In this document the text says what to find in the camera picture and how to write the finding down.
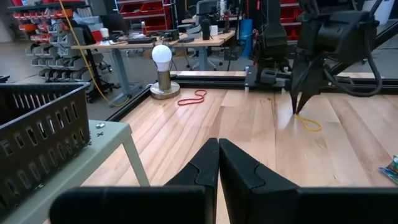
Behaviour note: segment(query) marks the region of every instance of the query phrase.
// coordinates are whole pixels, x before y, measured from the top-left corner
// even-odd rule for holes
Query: yellow rubber band
[[[314,121],[314,120],[308,119],[308,118],[302,118],[298,114],[295,114],[294,117],[295,117],[295,119],[297,119],[301,123],[303,123],[304,124],[304,128],[307,129],[308,131],[316,132],[316,131],[321,131],[322,130],[322,125],[318,121]],[[309,126],[309,123],[313,123],[313,124],[317,125],[318,127],[317,128],[311,128]]]

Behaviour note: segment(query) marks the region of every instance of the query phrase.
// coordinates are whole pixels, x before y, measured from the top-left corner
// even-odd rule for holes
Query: red rubber band
[[[184,100],[179,100],[177,102],[177,104],[179,106],[185,106],[185,105],[192,105],[192,104],[198,104],[198,103],[202,103],[205,101],[205,96],[207,94],[206,90],[197,90],[195,91],[195,95],[199,96],[199,98],[188,98],[188,99],[184,99]]]

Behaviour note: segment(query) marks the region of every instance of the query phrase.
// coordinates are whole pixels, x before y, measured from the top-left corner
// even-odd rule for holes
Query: yellow cable
[[[97,90],[99,91],[100,95],[101,95],[107,102],[109,102],[110,104],[112,104],[113,106],[123,106],[123,105],[125,105],[125,104],[130,100],[130,97],[128,97],[127,100],[126,100],[125,102],[123,102],[123,103],[117,105],[117,104],[112,103],[110,100],[108,100],[107,97],[104,95],[104,93],[101,91],[101,88],[98,86],[98,84],[97,84],[97,82],[96,82],[96,80],[95,80],[95,77],[94,77],[92,68],[91,68],[91,66],[88,65],[86,55],[85,55],[85,53],[83,52],[83,49],[82,49],[81,46],[80,46],[80,43],[79,43],[79,40],[77,39],[77,36],[76,36],[76,34],[75,34],[75,31],[74,31],[73,28],[72,28],[72,24],[71,24],[71,22],[70,22],[70,20],[69,20],[69,18],[68,18],[68,16],[67,16],[65,7],[63,6],[63,2],[62,2],[62,0],[59,0],[59,1],[60,1],[60,5],[61,5],[61,8],[62,8],[62,13],[63,13],[63,15],[65,16],[65,18],[66,18],[67,21],[68,21],[68,25],[69,25],[69,27],[70,27],[70,30],[72,31],[73,38],[75,38],[75,41],[76,41],[76,43],[77,43],[77,46],[79,46],[79,50],[80,50],[81,56],[83,57],[83,60],[84,60],[85,63],[86,63],[87,69],[88,69],[88,71],[89,71],[89,73],[90,73],[90,75],[91,75],[91,79],[93,80],[93,83],[94,83],[95,87],[97,88]]]
[[[298,114],[295,114],[294,117],[297,120],[299,120],[301,123],[303,123],[304,124],[304,128],[307,129],[308,131],[314,131],[315,132],[315,131],[321,131],[322,130],[322,125],[318,121],[300,117]],[[313,123],[313,124],[317,125],[318,127],[317,128],[311,128],[308,125],[309,123]]]

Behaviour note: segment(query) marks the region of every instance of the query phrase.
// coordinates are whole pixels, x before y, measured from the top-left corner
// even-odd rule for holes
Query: white light bulb
[[[170,62],[172,60],[172,51],[166,45],[158,45],[152,51],[152,58],[157,65],[157,70],[166,72],[170,70]]]

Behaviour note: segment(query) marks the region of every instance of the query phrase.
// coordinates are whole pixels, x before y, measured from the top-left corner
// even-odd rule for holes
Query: blue object
[[[243,50],[242,56],[248,57],[251,54],[253,41],[253,20],[244,19],[240,25],[240,39],[246,40],[246,46]]]

